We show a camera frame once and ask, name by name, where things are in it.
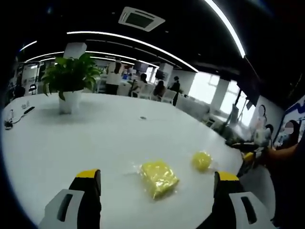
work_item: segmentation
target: table surface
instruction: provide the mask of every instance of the table surface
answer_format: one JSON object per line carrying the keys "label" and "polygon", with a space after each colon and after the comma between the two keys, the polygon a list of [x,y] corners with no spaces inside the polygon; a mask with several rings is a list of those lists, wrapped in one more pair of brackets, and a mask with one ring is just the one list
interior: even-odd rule
{"label": "table surface", "polygon": [[[58,95],[14,100],[4,117],[28,100],[35,109],[11,130],[3,130],[3,154],[13,190],[30,219],[39,224],[48,202],[69,188],[83,170],[101,170],[101,228],[195,229],[211,213],[214,173],[191,167],[205,150],[214,166],[237,174],[239,151],[216,132],[174,106],[105,94],[82,94],[78,114],[59,115]],[[138,167],[162,159],[180,183],[167,198],[154,201],[144,191]]]}

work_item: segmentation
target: plastic bag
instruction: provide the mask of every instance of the plastic bag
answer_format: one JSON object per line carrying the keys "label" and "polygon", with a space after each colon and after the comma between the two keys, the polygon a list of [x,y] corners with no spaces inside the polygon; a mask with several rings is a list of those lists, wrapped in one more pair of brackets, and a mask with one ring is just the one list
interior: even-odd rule
{"label": "plastic bag", "polygon": [[140,174],[153,199],[172,191],[179,182],[170,167],[161,160],[143,164]]}
{"label": "plastic bag", "polygon": [[192,165],[200,172],[206,171],[212,162],[212,158],[206,152],[197,152],[192,158]]}

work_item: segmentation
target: ceiling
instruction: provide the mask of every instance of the ceiling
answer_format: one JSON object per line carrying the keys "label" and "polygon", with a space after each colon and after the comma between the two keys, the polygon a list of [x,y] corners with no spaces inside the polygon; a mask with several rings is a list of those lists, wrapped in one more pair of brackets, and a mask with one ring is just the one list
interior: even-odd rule
{"label": "ceiling", "polygon": [[[300,79],[304,72],[302,7],[294,1],[281,0],[214,2],[234,27],[247,60],[241,58],[229,31],[204,0],[116,0],[90,4],[53,1],[32,5],[26,11],[27,23],[20,31],[23,45],[38,42],[20,52],[18,59],[25,61],[64,51],[68,42],[86,42],[88,51],[109,52],[152,63],[165,61],[193,71],[176,59],[133,41],[98,34],[66,34],[68,31],[102,31],[157,46],[199,71],[235,80],[257,78],[261,93],[279,106],[287,107],[300,97],[304,93],[304,78]],[[166,21],[151,32],[121,25],[118,20],[125,6],[144,10]]]}

